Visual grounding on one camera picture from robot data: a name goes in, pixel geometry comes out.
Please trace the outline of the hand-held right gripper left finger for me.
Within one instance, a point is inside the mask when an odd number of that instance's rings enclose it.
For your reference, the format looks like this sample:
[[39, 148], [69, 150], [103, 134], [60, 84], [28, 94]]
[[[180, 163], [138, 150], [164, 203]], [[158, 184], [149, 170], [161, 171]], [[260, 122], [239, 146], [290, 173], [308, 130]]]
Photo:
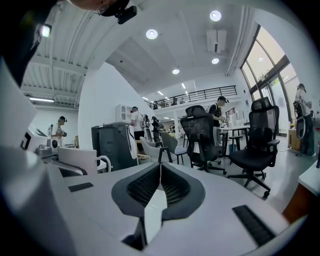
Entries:
[[145, 205], [137, 201], [147, 185], [158, 187], [158, 163], [71, 177], [53, 164], [46, 170], [62, 220], [52, 238], [58, 256], [160, 255], [158, 246], [147, 243]]

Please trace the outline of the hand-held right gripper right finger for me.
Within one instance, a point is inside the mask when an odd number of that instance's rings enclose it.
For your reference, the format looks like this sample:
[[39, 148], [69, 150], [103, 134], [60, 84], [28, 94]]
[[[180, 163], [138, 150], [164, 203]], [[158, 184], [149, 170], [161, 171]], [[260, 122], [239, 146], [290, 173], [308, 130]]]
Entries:
[[295, 234], [285, 218], [238, 183], [173, 163], [164, 190], [186, 195], [162, 212], [150, 256], [276, 256]]

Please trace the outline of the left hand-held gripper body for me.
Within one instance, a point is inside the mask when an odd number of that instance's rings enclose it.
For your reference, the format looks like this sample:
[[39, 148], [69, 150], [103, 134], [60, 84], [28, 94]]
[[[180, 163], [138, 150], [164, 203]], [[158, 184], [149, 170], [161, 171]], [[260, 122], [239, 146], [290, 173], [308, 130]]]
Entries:
[[53, 154], [50, 139], [32, 124], [37, 110], [27, 98], [3, 58], [0, 59], [0, 157], [24, 150], [41, 158]]

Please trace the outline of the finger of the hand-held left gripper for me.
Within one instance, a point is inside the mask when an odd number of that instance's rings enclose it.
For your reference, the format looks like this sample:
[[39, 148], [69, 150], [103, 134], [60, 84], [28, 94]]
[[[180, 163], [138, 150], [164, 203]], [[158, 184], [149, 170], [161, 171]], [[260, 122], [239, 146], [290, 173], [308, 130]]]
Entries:
[[81, 167], [59, 161], [58, 156], [45, 157], [44, 162], [57, 166], [64, 178], [88, 175], [87, 171]]

